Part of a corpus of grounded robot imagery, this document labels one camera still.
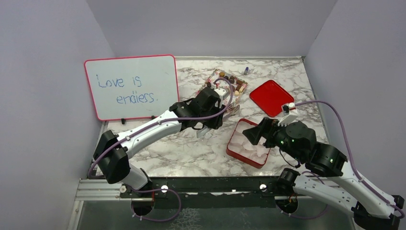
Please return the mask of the metal serving tongs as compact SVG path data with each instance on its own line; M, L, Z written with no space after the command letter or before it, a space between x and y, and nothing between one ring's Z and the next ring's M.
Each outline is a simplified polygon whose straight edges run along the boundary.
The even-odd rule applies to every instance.
M228 120L231 116L237 115L240 110L240 105L237 105L233 107L230 111L227 111L225 115L223 116L223 121ZM212 128L209 127L203 127L201 130L196 131L196 136L197 138L202 138L206 133L211 131Z

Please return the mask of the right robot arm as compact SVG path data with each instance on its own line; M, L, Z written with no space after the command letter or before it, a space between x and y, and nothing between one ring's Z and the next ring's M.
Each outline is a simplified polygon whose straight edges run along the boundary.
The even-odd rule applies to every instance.
M300 194L322 201L353 217L355 223L365 230L399 228L401 218L395 212L402 210L405 200L373 186L352 168L351 161L341 151L318 142L315 131L304 123L297 121L279 126L278 120L266 117L242 133L252 145L263 140L266 148L278 147L310 172L341 187L337 190L294 169L285 168L276 182L280 194Z

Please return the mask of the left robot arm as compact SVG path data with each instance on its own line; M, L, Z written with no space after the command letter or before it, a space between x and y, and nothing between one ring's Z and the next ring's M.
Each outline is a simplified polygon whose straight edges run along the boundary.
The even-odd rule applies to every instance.
M224 99L230 94L224 88L203 88L196 97L174 103L163 114L131 130L114 134L102 133L96 146L91 168L98 167L109 184L123 183L131 186L136 195L150 192L150 178L129 160L145 147L162 138L192 128L201 123L203 136L208 129L218 129L223 123L227 105Z

